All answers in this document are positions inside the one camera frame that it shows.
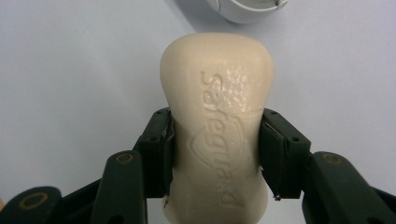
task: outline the embossed logo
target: embossed logo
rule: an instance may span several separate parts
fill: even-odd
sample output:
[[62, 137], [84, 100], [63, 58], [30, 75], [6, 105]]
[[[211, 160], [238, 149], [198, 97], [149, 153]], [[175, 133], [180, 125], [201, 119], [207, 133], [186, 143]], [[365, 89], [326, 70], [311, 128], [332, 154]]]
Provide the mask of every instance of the embossed logo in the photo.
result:
[[[220, 186], [229, 186], [233, 172], [238, 170], [244, 158], [245, 136], [241, 121], [220, 110], [219, 101], [223, 90], [223, 79], [219, 74], [207, 77], [201, 73], [203, 107], [208, 117], [204, 128], [190, 140], [190, 147], [199, 161], [211, 167], [219, 178]], [[220, 203], [241, 206], [233, 188], [219, 188]]]

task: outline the white background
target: white background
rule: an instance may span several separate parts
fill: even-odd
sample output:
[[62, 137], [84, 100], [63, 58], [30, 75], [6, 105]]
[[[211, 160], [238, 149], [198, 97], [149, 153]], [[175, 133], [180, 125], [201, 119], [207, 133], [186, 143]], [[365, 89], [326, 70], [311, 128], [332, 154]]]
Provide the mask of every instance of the white background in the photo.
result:
[[[259, 39], [276, 65], [267, 107], [396, 194], [396, 1], [294, 0], [238, 25], [204, 0], [49, 0], [0, 3], [0, 197], [100, 178], [167, 106], [165, 48], [200, 32]], [[270, 200], [261, 223], [304, 223], [301, 202]]]

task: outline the black plastic part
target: black plastic part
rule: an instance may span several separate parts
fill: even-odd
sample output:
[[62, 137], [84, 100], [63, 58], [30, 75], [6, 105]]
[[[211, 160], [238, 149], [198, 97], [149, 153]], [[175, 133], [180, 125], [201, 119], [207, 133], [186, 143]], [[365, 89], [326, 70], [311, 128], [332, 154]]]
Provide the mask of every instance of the black plastic part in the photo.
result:
[[396, 216], [396, 197], [394, 195], [386, 193], [385, 191], [382, 191], [381, 189], [374, 188], [374, 190]]
[[90, 223], [147, 223], [142, 158], [137, 151], [108, 158]]
[[265, 109], [260, 127], [262, 175], [276, 200], [300, 198], [311, 142], [274, 110]]
[[175, 132], [169, 108], [156, 111], [133, 151], [139, 151], [145, 171], [147, 198], [169, 195], [172, 182], [172, 155]]
[[337, 224], [395, 224], [396, 216], [361, 177], [358, 171], [345, 158], [330, 152], [315, 153], [308, 163], [310, 178], [318, 193], [305, 189], [307, 208], [303, 209], [307, 223], [320, 223], [309, 220], [307, 213], [319, 204], [324, 205], [330, 223]]
[[61, 192], [40, 187], [28, 189], [9, 201], [0, 213], [0, 223], [59, 224], [63, 217]]
[[100, 181], [100, 179], [96, 180], [63, 198], [64, 224], [85, 224], [90, 222]]
[[330, 223], [326, 208], [318, 195], [307, 195], [303, 198], [303, 213], [306, 224]]

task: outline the soap bar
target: soap bar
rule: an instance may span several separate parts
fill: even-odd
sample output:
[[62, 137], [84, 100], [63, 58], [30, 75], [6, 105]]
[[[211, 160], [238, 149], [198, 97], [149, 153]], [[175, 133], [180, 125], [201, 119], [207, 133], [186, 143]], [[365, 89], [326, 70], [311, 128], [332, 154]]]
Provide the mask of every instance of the soap bar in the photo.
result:
[[175, 124], [170, 195], [175, 224], [257, 223], [267, 205], [258, 135], [273, 62], [257, 40], [186, 35], [161, 60], [161, 83]]

